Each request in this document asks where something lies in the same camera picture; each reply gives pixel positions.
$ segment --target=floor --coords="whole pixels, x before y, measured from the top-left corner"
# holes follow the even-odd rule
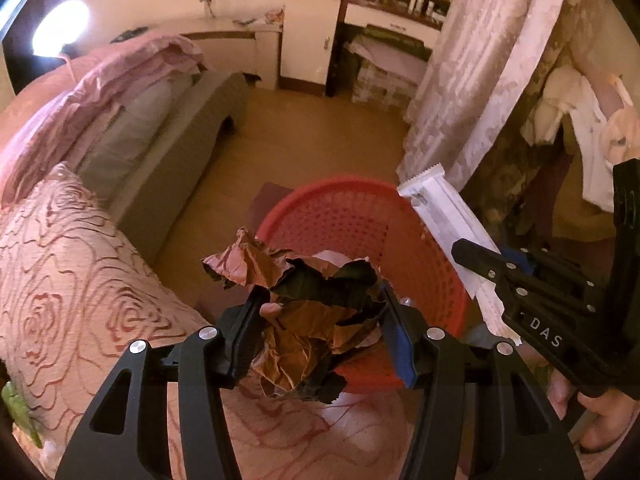
[[[210,282],[200,260],[234,240],[262,184],[299,187],[340,174],[397,184],[407,130],[397,114],[352,104],[346,96],[253,88],[244,123],[218,139],[154,270],[194,305]]]

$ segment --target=silver screw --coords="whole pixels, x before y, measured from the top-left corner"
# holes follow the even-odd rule
[[[215,328],[214,326],[206,326],[204,328],[201,328],[200,331],[198,332],[198,336],[200,336],[200,339],[213,339],[215,338],[215,336],[218,335],[218,329]]]
[[[129,350],[132,354],[139,354],[146,348],[146,343],[144,341],[134,341],[129,345]]]
[[[513,354],[513,346],[511,346],[509,343],[505,343],[505,342],[498,343],[498,346],[496,347],[496,349],[502,355],[511,355],[511,354]]]
[[[440,341],[440,339],[444,339],[444,336],[444,330],[441,328],[433,327],[427,330],[427,337],[434,341]]]

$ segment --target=cabinet door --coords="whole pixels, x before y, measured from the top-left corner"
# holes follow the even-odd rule
[[[340,0],[287,0],[280,75],[326,84]]]

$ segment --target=red basket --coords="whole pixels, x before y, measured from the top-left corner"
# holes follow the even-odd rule
[[[453,336],[463,329],[469,297],[446,256],[411,205],[391,184],[342,177],[301,187],[266,216],[257,237],[301,254],[324,250],[368,256],[398,298],[412,298],[430,325]],[[402,388],[384,348],[336,370],[351,393]]]

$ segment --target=cushion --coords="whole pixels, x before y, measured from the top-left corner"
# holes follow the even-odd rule
[[[107,207],[145,155],[178,99],[193,86],[190,74],[177,74],[151,85],[114,118],[84,154],[76,173]]]
[[[43,442],[62,449],[130,341],[165,346],[207,324],[62,164],[0,219],[0,271],[0,359]],[[175,395],[169,410],[175,464]],[[52,476],[57,461],[40,465]]]

